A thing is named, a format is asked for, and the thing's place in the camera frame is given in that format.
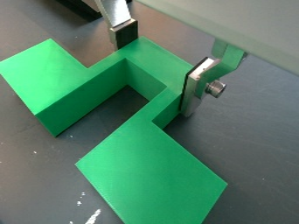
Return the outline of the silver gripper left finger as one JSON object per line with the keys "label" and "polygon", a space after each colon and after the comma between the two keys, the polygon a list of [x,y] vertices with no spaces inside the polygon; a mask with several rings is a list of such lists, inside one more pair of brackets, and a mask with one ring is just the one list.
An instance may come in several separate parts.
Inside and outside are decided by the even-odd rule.
{"label": "silver gripper left finger", "polygon": [[138,21],[132,19],[127,0],[95,0],[107,25],[111,42],[120,49],[138,39]]}

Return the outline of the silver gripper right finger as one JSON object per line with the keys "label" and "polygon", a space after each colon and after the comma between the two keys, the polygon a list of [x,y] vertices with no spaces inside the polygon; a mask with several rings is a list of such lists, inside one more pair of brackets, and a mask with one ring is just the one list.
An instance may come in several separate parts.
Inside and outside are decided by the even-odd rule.
{"label": "silver gripper right finger", "polygon": [[215,59],[206,57],[186,74],[181,111],[190,116],[201,106],[206,95],[219,98],[227,85],[221,82],[221,77],[239,68],[247,53],[227,42],[217,39],[211,49]]}

